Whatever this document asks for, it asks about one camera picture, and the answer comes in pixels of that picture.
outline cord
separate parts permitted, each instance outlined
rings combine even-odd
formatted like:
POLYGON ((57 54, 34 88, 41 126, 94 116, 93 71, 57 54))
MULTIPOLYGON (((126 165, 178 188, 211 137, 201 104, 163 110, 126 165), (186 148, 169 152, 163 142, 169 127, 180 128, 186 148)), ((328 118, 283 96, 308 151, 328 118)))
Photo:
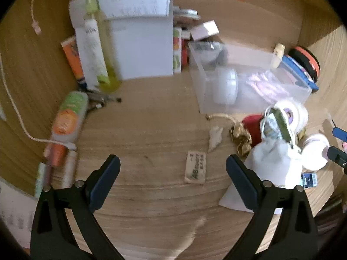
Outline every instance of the cord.
POLYGON ((33 27, 33 29, 35 30, 35 33, 38 35, 41 33, 41 28, 39 26, 39 23, 35 20, 34 18, 34 0, 31 0, 30 3, 30 12, 31 12, 31 18, 33 20, 33 23, 31 24, 31 26, 33 27))
POLYGON ((32 137, 29 132, 27 131, 27 129, 25 128, 25 125, 24 125, 24 122, 23 122, 23 119, 20 115, 20 112, 11 96, 11 93, 10 93, 10 90, 8 89, 7 87, 7 83, 6 83, 6 78, 5 78, 5 71, 4 71, 4 68, 3 68, 3 64, 2 64, 2 57, 1 57, 1 51, 0 51, 0 70, 1 70, 1 77, 2 77, 2 82, 3 82, 3 85, 5 87, 5 90, 6 90, 6 93, 7 93, 7 96, 8 98, 10 99, 11 103, 12 103, 12 106, 17 114, 17 117, 18 117, 18 120, 20 122, 20 125, 24 131, 24 133, 30 138, 32 139, 33 141, 36 141, 36 142, 42 142, 42 143, 54 143, 54 144, 57 144, 57 145, 63 145, 65 146, 66 148, 68 148, 69 150, 76 150, 76 145, 74 143, 62 143, 62 142, 58 142, 58 141, 52 141, 52 140, 47 140, 47 139, 37 139, 37 138, 34 138, 32 137))

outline white cloth bag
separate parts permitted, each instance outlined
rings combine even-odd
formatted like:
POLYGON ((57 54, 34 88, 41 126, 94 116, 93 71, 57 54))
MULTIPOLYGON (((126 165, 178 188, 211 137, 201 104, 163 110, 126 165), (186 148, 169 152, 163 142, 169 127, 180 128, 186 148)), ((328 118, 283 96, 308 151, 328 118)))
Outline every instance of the white cloth bag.
MULTIPOLYGON (((269 180, 277 187, 293 189, 296 185, 302 184, 300 149, 297 146, 291 148, 290 144, 284 140, 266 138, 250 151, 244 164, 248 169, 253 170, 260 180, 269 180)), ((233 183, 219 201, 219 205, 252 212, 244 205, 233 183)), ((275 210, 275 214, 281 212, 281 208, 275 210)))

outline bottle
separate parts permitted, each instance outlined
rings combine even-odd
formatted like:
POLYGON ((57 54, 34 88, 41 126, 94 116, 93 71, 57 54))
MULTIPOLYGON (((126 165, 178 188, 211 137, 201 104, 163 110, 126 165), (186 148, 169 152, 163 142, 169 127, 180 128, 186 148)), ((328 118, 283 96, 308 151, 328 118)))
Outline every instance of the bottle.
POLYGON ((114 53, 110 36, 106 29, 105 14, 100 11, 98 0, 86 0, 85 30, 90 47, 90 58, 96 73, 99 88, 110 93, 120 86, 113 66, 114 53))
POLYGON ((52 139, 62 143, 74 143, 79 136, 88 108, 88 96, 84 92, 70 92, 61 104, 52 127, 52 139))

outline blue handle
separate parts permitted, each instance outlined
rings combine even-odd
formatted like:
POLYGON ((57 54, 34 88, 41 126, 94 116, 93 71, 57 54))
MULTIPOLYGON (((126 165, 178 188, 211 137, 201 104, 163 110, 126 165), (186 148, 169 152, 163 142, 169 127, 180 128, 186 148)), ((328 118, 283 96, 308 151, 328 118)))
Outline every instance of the blue handle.
POLYGON ((347 132, 338 127, 332 129, 332 135, 344 142, 347 142, 347 132))

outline clear container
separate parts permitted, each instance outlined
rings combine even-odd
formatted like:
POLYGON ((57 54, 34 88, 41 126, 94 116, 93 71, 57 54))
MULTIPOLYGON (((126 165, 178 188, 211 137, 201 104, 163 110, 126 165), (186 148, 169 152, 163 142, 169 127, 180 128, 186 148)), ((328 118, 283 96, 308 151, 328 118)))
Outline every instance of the clear container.
POLYGON ((312 92, 285 63, 270 69, 277 58, 273 53, 218 42, 188 45, 201 113, 262 113, 288 97, 304 104, 312 92))

